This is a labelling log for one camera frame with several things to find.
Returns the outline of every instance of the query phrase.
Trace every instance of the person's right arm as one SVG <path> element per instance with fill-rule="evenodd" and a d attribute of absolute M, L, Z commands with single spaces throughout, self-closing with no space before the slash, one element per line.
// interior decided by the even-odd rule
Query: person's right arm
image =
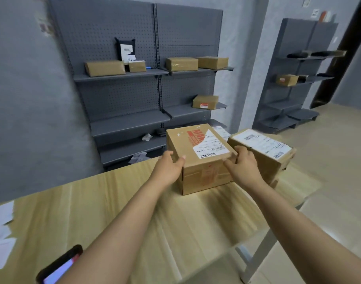
<path fill-rule="evenodd" d="M 361 258 L 292 207 L 262 179 L 254 154 L 236 146 L 236 163 L 225 160 L 233 180 L 257 203 L 274 235 L 307 284 L 361 283 Z"/>

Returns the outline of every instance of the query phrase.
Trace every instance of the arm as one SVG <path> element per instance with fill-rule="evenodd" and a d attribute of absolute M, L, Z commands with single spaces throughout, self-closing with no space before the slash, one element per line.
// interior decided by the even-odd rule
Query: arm
<path fill-rule="evenodd" d="M 172 151 L 164 152 L 143 186 L 116 218 L 61 277 L 59 284 L 124 284 L 134 266 L 138 250 L 161 193 L 179 177 L 185 163 L 176 163 Z"/>
<path fill-rule="evenodd" d="M 339 244 L 268 186 L 254 154 L 236 146 L 236 164 L 224 164 L 233 180 L 253 197 L 279 243 L 307 284 L 361 283 L 361 258 Z"/>

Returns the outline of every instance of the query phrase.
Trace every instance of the person's left arm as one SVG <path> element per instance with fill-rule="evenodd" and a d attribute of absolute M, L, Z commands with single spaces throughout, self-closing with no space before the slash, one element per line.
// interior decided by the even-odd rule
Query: person's left arm
<path fill-rule="evenodd" d="M 164 152 L 149 179 L 116 218 L 58 281 L 59 284 L 125 284 L 161 193 L 179 177 L 185 163 Z"/>

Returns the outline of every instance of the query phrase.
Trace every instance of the hand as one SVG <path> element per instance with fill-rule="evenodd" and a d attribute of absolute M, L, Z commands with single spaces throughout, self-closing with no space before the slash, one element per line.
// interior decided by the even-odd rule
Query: hand
<path fill-rule="evenodd" d="M 172 185 L 179 177 L 182 167 L 186 162 L 186 156 L 180 157 L 177 162 L 173 163 L 171 155 L 174 152 L 167 150 L 159 158 L 150 175 L 148 182 L 154 183 L 161 191 Z"/>
<path fill-rule="evenodd" d="M 253 152 L 240 145 L 235 146 L 234 149 L 238 152 L 236 164 L 229 159 L 224 161 L 233 181 L 243 189 L 255 188 L 264 183 Z"/>

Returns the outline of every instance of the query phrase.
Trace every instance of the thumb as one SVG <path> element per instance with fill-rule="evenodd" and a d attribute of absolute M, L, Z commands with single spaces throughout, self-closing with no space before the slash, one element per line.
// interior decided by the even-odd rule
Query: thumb
<path fill-rule="evenodd" d="M 228 171 L 231 173 L 234 168 L 234 163 L 230 159 L 226 159 L 223 162 L 224 166 L 228 169 Z"/>
<path fill-rule="evenodd" d="M 181 167 L 184 166 L 185 162 L 186 162 L 186 156 L 184 155 L 184 156 L 178 158 L 178 160 L 177 160 L 177 162 L 175 163 L 175 165 L 176 165 L 177 167 L 181 168 Z"/>

